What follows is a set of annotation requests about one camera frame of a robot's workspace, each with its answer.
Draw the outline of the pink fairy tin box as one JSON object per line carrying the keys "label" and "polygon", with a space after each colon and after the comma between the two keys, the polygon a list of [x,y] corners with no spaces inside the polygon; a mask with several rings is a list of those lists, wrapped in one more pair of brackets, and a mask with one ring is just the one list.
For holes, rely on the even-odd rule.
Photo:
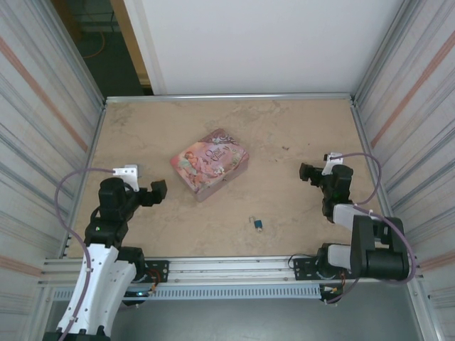
{"label": "pink fairy tin box", "polygon": [[170,164],[198,202],[247,170],[250,155],[224,129],[216,129],[176,154]]}

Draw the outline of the aluminium table edge bar long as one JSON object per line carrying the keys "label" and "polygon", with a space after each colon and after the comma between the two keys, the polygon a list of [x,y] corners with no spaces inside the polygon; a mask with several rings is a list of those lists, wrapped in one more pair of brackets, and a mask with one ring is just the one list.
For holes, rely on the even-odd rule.
{"label": "aluminium table edge bar long", "polygon": [[108,97],[106,104],[126,102],[214,102],[214,101],[255,101],[255,100],[319,100],[346,99],[351,95],[345,92],[305,92],[277,94],[180,94],[154,96]]}

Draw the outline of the white board with wooden edge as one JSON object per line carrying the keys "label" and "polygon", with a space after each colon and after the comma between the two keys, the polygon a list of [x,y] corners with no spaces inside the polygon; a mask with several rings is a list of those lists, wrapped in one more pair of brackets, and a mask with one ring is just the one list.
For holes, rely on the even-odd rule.
{"label": "white board with wooden edge", "polygon": [[119,0],[154,94],[350,93],[404,0]]}

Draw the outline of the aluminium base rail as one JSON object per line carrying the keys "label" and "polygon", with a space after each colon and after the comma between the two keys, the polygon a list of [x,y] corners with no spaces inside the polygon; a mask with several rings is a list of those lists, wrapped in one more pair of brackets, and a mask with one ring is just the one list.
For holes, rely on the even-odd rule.
{"label": "aluminium base rail", "polygon": [[[288,256],[243,257],[171,257],[157,274],[148,270],[160,284],[225,285],[277,284],[295,282]],[[38,283],[49,286],[71,286],[76,283],[82,259],[47,259]]]}

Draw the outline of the aluminium corner post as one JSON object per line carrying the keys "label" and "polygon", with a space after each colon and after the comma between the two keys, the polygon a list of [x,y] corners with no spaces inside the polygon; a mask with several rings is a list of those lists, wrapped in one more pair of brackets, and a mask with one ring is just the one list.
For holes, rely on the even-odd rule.
{"label": "aluminium corner post", "polygon": [[91,98],[96,99],[101,107],[105,106],[105,99],[92,76],[85,59],[77,48],[78,43],[82,40],[82,29],[76,18],[73,16],[67,0],[49,0],[59,19],[59,25],[62,27],[65,44],[68,46],[73,59],[81,71],[78,72],[83,78],[82,85],[89,92]]}
{"label": "aluminium corner post", "polygon": [[402,0],[398,12],[393,18],[390,27],[387,29],[385,37],[374,54],[356,91],[351,95],[351,101],[354,106],[358,107],[365,98],[421,1],[422,0]]}

